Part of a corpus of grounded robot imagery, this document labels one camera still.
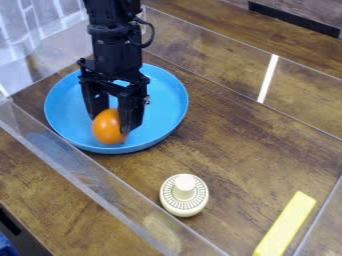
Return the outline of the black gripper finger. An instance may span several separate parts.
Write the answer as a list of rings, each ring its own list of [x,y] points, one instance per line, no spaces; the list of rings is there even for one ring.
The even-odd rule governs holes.
[[[119,93],[118,110],[121,117],[121,131],[129,134],[143,123],[145,107],[150,102],[150,95],[138,90],[129,89]]]
[[[82,93],[86,109],[91,119],[110,106],[109,95],[102,91],[102,86],[97,82],[82,81]]]

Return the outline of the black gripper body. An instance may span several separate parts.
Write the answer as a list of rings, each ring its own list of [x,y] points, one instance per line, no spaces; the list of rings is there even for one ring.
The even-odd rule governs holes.
[[[146,95],[150,80],[141,73],[142,49],[151,45],[151,41],[142,42],[141,26],[89,25],[87,31],[94,58],[78,60],[83,94]]]

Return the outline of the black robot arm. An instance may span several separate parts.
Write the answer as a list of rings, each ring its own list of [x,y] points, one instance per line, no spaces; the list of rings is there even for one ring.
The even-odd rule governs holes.
[[[81,58],[79,83],[91,119],[118,99],[121,132],[143,122],[150,78],[141,72],[142,49],[155,38],[154,25],[138,17],[141,0],[83,0],[93,39],[93,59]]]

